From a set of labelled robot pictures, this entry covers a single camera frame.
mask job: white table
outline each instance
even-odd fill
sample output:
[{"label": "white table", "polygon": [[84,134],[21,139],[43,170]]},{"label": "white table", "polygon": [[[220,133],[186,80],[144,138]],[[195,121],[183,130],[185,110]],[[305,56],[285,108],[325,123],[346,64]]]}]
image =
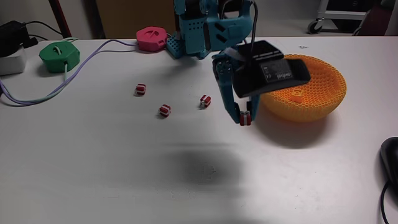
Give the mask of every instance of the white table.
[{"label": "white table", "polygon": [[[0,105],[0,223],[381,223],[379,147],[398,135],[398,37],[266,40],[344,75],[346,98],[327,119],[292,124],[260,108],[240,127],[210,56],[101,53],[54,99]],[[103,42],[74,44],[83,60]],[[62,82],[38,56],[47,44],[27,50],[24,73],[3,78],[19,98]],[[133,96],[138,83],[144,97]],[[212,104],[198,110],[203,94]],[[172,114],[158,119],[164,103]],[[390,194],[385,204],[396,222]]]}]

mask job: small cube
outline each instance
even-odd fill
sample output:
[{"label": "small cube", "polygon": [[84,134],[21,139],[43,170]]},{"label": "small cube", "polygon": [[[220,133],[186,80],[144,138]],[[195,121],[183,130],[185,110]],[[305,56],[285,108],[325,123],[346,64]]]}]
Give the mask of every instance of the small cube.
[{"label": "small cube", "polygon": [[203,95],[203,97],[200,98],[200,106],[207,108],[211,103],[211,97],[208,95]]},{"label": "small cube", "polygon": [[137,85],[136,93],[138,95],[144,95],[146,91],[147,91],[147,87],[145,86],[145,84],[138,84]]},{"label": "small cube", "polygon": [[172,108],[169,105],[163,105],[159,109],[160,115],[162,115],[165,118],[168,117],[171,112],[172,112]]},{"label": "small cube", "polygon": [[241,111],[241,126],[249,126],[251,124],[250,111]]},{"label": "small cube", "polygon": [[301,103],[303,101],[303,90],[301,89],[294,89],[292,94],[290,95],[290,100],[296,103]]}]

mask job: green hexagonal device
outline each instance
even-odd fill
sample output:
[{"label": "green hexagonal device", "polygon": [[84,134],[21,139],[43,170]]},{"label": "green hexagonal device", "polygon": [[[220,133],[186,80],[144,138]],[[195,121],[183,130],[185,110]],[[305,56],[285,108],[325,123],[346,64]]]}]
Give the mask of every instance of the green hexagonal device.
[{"label": "green hexagonal device", "polygon": [[48,44],[39,53],[40,58],[51,73],[61,73],[65,71],[65,64],[68,64],[68,71],[72,70],[80,62],[79,50],[68,41],[55,42]]}]

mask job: floor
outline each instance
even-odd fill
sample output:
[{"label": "floor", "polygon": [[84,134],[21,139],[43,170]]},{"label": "floor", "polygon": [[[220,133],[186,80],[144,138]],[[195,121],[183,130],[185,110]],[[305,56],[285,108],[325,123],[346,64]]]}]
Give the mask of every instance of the floor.
[{"label": "floor", "polygon": [[[256,0],[259,8],[257,37],[301,37],[307,33],[309,23],[317,18],[320,0]],[[323,28],[336,29],[332,21]],[[321,36],[352,35],[340,32],[321,32]]]}]

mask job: orange mesh bowl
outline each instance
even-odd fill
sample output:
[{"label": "orange mesh bowl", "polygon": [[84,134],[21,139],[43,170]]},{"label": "orange mesh bowl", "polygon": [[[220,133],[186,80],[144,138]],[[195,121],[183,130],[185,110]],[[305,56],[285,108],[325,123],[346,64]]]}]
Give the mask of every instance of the orange mesh bowl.
[{"label": "orange mesh bowl", "polygon": [[343,101],[347,92],[341,73],[328,63],[305,55],[285,55],[302,59],[311,74],[305,85],[265,93],[261,102],[281,118],[309,122],[325,117]]}]

